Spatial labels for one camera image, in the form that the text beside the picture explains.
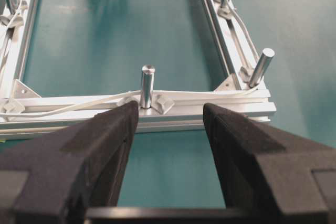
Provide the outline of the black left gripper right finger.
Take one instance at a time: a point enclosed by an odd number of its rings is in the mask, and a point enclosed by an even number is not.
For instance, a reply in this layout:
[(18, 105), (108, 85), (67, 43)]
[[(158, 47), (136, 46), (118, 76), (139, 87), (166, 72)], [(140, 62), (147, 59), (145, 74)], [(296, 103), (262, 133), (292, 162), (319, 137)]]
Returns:
[(228, 207), (265, 223), (335, 223), (335, 149), (207, 103), (203, 122)]

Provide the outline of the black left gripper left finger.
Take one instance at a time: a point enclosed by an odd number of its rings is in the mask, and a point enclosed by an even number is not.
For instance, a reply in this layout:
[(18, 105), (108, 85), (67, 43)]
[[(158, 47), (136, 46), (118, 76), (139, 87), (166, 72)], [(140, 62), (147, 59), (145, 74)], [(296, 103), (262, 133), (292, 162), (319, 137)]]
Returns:
[(1, 151), (1, 223), (79, 223), (115, 206), (138, 119), (131, 101)]

